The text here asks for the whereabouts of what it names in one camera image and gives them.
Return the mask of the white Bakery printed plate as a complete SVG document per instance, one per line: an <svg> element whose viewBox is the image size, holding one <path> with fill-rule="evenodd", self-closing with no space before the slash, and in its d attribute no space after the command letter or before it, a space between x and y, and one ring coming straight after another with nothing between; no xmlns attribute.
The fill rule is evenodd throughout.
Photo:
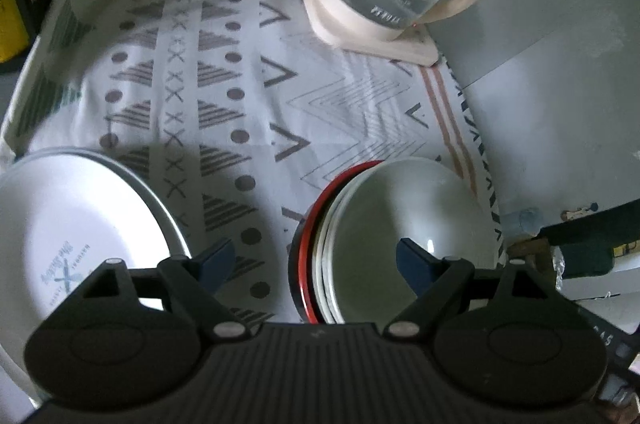
<svg viewBox="0 0 640 424"><path fill-rule="evenodd" d="M1 366L25 384L29 335L105 259L153 268L188 255L162 201L136 174L85 150L43 150L1 175Z"/></svg>

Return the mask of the white patterned bowl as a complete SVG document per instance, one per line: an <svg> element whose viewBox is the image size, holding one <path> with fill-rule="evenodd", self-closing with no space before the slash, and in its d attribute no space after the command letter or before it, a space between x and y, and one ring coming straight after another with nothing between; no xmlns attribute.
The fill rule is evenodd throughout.
<svg viewBox="0 0 640 424"><path fill-rule="evenodd" d="M356 181L358 187L360 181L364 181L370 170L380 161L369 161L358 164L343 172L334 178L331 184L323 190L322 195L314 205L318 209L317 218L314 221L314 230L309 237L307 250L310 259L309 265L309 290L314 294L314 303L318 306L318 320L324 323L334 323L335 319L331 311L331 298L326 299L326 291L323 284L323 249L326 243L326 235L329 232L331 219L334 212L338 209L338 205L342 202L344 196L348 199L352 195L345 190L349 189L349 183ZM381 285L374 288L371 292L373 296L373 308L369 309L363 295L359 295L355 303L366 304L367 312L362 316L358 316L356 321L364 321L364 316L371 314L375 326L382 330L390 320L393 319L393 301L396 292L396 285L399 282L398 272L395 259L395 247L397 242L393 241L393 235L383 235L380 231L375 230L373 237L367 237L366 240L371 244L368 259L371 262L377 261L378 265L366 265L366 274L370 275L373 281L378 281Z"/></svg>

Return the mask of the large white bowl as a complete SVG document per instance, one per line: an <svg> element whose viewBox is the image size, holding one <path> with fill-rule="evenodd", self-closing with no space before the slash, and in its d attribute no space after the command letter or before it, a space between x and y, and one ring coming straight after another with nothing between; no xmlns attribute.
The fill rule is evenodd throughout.
<svg viewBox="0 0 640 424"><path fill-rule="evenodd" d="M470 187L442 164L425 158L403 158L376 165L344 196L331 219L323 249L323 284L331 298L334 323L373 322L364 316L366 304L355 303L363 295L373 308L371 292L381 283L366 274L375 230L393 235L393 241L409 238L438 259L466 259L478 268L498 264L499 240L491 217L482 209ZM410 305L416 294L402 279L393 301L394 317Z"/></svg>

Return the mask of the red and black bowl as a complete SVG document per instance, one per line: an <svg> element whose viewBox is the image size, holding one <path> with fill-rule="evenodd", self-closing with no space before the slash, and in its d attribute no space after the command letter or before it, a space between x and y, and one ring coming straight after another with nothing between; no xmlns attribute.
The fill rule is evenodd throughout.
<svg viewBox="0 0 640 424"><path fill-rule="evenodd" d="M363 162L350 167L334 178L320 192L317 200L298 223L288 253L288 286L294 305L305 323L326 324L312 286L312 247L318 236L322 217L326 215L337 195L359 174L382 163L382 160Z"/></svg>

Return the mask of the patterned white table cloth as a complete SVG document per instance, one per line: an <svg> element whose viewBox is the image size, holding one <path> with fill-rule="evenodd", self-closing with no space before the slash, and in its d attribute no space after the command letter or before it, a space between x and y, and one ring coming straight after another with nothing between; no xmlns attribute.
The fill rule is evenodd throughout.
<svg viewBox="0 0 640 424"><path fill-rule="evenodd" d="M446 62L334 50L302 0L53 0L1 125L1 162L99 151L141 176L189 248L232 239L224 301L293 322L292 233L321 190L371 160L429 158L471 188L502 252L485 149Z"/></svg>

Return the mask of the cream kettle base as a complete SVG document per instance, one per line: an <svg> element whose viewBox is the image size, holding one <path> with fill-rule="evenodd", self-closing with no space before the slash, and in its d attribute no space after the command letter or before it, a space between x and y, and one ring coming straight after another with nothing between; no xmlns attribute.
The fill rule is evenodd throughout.
<svg viewBox="0 0 640 424"><path fill-rule="evenodd" d="M424 25L406 30L382 27L349 7L343 0L303 0L314 34L345 51L433 66L438 49Z"/></svg>

